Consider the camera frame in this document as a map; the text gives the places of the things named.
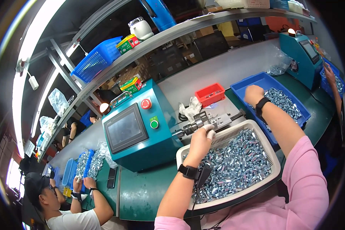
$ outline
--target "green workbench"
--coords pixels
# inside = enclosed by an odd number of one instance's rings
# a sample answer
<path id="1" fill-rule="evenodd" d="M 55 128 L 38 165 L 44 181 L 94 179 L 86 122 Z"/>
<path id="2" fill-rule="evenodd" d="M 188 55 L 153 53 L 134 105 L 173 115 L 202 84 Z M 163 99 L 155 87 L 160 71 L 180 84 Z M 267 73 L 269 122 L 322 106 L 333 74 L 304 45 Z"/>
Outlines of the green workbench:
<path id="1" fill-rule="evenodd" d="M 308 109 L 311 117 L 304 125 L 304 132 L 315 145 L 321 138 L 326 128 L 328 127 L 333 114 L 335 113 L 335 105 L 331 97 L 325 91 L 318 89 L 312 93 L 302 85 L 298 80 L 294 79 L 289 74 L 283 74 L 275 77 L 282 85 L 290 90 Z M 254 119 L 253 115 L 248 111 L 246 106 L 234 95 L 232 90 L 226 90 L 225 95 L 238 108 L 244 109 L 247 114 L 247 119 Z M 276 155 L 281 163 L 281 172 L 285 164 L 284 155 L 278 145 L 273 146 Z M 131 172 L 125 168 L 121 169 L 120 180 L 120 196 L 119 196 L 119 217 L 124 220 L 139 220 L 139 221 L 154 221 L 157 209 L 160 205 L 162 197 L 167 191 L 170 183 L 177 173 L 176 162 L 173 161 L 164 164 L 153 170 L 145 171 L 143 173 Z M 218 206 L 199 209 L 194 211 L 194 216 L 211 213 L 219 209 L 235 205 L 243 200 L 246 200 L 274 184 L 281 179 L 282 173 L 273 181 L 262 186 L 260 189 L 253 191 L 246 196 L 235 199 L 231 202 L 221 204 Z M 97 187 L 111 204 L 111 207 L 116 213 L 116 196 L 117 190 L 107 189 L 106 182 L 108 176 L 108 167 L 104 163 L 104 167 L 100 170 L 97 176 Z M 92 209 L 94 204 L 87 198 L 83 202 L 82 207 L 85 209 Z M 187 211 L 186 217 L 191 217 L 190 211 Z"/>

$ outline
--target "teal machine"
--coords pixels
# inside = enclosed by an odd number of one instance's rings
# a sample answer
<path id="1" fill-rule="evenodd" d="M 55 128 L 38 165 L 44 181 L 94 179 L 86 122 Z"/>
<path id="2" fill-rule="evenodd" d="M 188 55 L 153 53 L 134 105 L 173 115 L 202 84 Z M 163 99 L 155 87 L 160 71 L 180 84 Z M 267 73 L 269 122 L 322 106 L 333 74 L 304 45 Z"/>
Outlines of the teal machine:
<path id="1" fill-rule="evenodd" d="M 319 86 L 322 59 L 309 42 L 309 38 L 298 30 L 296 34 L 279 34 L 281 50 L 293 58 L 287 72 L 313 90 Z"/>
<path id="2" fill-rule="evenodd" d="M 172 135 L 179 129 L 175 111 L 152 79 L 133 95 L 124 92 L 114 103 L 102 126 L 116 163 L 139 172 L 176 157 L 183 144 Z"/>

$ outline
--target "red emergency stop button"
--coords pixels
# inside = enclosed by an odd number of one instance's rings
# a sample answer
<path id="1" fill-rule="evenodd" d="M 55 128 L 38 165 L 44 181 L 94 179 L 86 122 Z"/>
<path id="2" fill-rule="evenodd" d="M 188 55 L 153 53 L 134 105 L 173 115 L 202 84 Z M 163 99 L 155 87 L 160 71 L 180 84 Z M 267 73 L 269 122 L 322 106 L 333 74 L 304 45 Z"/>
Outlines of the red emergency stop button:
<path id="1" fill-rule="evenodd" d="M 149 109 L 151 108 L 152 103 L 150 99 L 143 99 L 143 101 L 140 103 L 140 106 L 142 107 L 142 109 Z"/>

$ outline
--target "person in pink shirt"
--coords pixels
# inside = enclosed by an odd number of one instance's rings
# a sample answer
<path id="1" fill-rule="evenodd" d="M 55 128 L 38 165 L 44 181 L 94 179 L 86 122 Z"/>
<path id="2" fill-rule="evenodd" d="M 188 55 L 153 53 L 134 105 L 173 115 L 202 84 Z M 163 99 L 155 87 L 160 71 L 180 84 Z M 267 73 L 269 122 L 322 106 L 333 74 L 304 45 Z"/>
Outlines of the person in pink shirt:
<path id="1" fill-rule="evenodd" d="M 250 85 L 244 100 L 256 107 L 263 94 L 261 87 Z M 284 197 L 274 196 L 260 203 L 239 205 L 240 209 L 230 209 L 219 224 L 207 229 L 314 229 L 326 213 L 329 204 L 327 182 L 311 141 L 287 113 L 271 102 L 262 107 L 262 117 L 286 157 L 282 181 L 288 189 L 289 203 L 285 203 Z M 210 149 L 214 131 L 206 136 L 206 129 L 202 127 L 193 134 L 184 166 L 197 168 Z M 160 203 L 155 230 L 190 229 L 183 217 L 191 200 L 193 183 L 181 172 L 177 173 Z"/>

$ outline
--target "black cap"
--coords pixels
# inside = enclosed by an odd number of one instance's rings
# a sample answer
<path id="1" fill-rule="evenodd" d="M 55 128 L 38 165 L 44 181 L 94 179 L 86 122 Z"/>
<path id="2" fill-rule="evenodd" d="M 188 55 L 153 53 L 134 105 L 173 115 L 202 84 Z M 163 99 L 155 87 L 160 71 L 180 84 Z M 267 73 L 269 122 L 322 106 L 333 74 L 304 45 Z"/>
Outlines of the black cap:
<path id="1" fill-rule="evenodd" d="M 29 172 L 24 180 L 24 191 L 28 197 L 28 200 L 35 207 L 39 208 L 39 195 L 42 190 L 50 186 L 50 177 L 41 176 L 36 172 Z"/>

